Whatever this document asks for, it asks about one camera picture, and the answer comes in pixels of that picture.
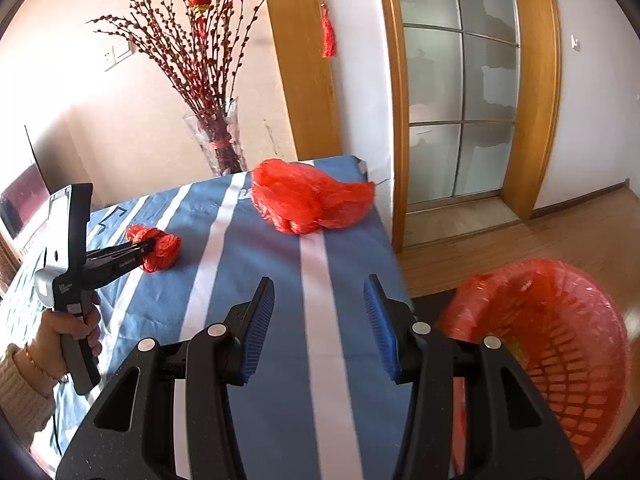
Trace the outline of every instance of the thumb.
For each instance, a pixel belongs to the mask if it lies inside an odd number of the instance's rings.
[[[73,337],[87,337],[91,329],[82,321],[68,312],[52,312],[47,310],[42,314],[42,320],[58,334],[71,334]]]

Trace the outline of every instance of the wall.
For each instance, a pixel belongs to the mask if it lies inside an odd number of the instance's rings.
[[[558,0],[558,129],[536,208],[632,178],[640,192],[640,40],[615,0]],[[580,41],[572,50],[571,35]]]
[[[102,70],[114,37],[93,33],[94,24],[85,22],[126,14],[128,4],[25,0],[0,40],[2,146],[26,124],[47,183],[90,180],[97,205],[210,178],[182,120],[189,109],[155,63],[136,53]],[[271,156],[295,160],[266,6],[252,28],[236,95],[249,166]]]
[[[391,74],[382,0],[327,0],[338,56],[334,86],[344,153],[366,161],[376,207],[391,234],[394,147]]]

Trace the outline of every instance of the blue and white striped bedsheet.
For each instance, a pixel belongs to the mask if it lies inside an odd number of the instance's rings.
[[[337,180],[362,180],[353,157],[314,163]],[[143,337],[162,344],[192,337],[251,298],[269,276],[276,303],[257,372],[247,386],[229,391],[248,478],[389,480],[410,391],[382,369],[364,280],[376,273],[390,297],[410,300],[380,218],[372,211],[347,229],[285,235],[260,218],[250,186],[250,174],[236,174],[120,204],[125,212],[114,206],[92,215],[88,250],[122,242],[132,223],[182,237],[171,270],[136,269],[100,290],[100,371],[110,378]],[[41,258],[30,255],[2,305],[2,342],[21,344],[36,325],[42,306],[33,273]],[[102,386],[86,398],[70,385],[58,387],[63,450]],[[55,468],[53,443],[49,423],[34,450]]]

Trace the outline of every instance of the blue ribbed rubber pad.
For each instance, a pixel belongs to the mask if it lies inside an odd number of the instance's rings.
[[[244,361],[240,368],[240,376],[244,382],[249,380],[249,377],[254,374],[255,369],[258,367],[262,345],[264,345],[264,339],[267,337],[267,329],[273,313],[274,302],[273,282],[269,280],[262,295],[258,298],[254,318],[244,338],[244,348],[242,349]]]
[[[386,297],[381,296],[376,283],[371,277],[368,278],[364,283],[364,305],[367,309],[376,345],[378,345],[382,366],[391,380],[395,381],[400,376],[398,341],[385,311],[385,301]]]

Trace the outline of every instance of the silver screw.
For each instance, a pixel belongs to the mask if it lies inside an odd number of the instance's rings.
[[[226,326],[224,326],[222,323],[216,323],[215,325],[211,325],[207,329],[207,334],[209,334],[211,337],[220,337],[221,335],[225,335],[225,332]]]
[[[156,346],[156,342],[151,338],[146,338],[138,343],[138,350],[141,352],[149,352],[154,346]]]
[[[411,326],[411,330],[420,335],[427,335],[429,332],[431,332],[431,327],[428,323],[417,321]]]
[[[482,340],[482,342],[484,343],[484,346],[491,350],[497,350],[502,346],[502,341],[500,341],[495,335],[488,335]]]

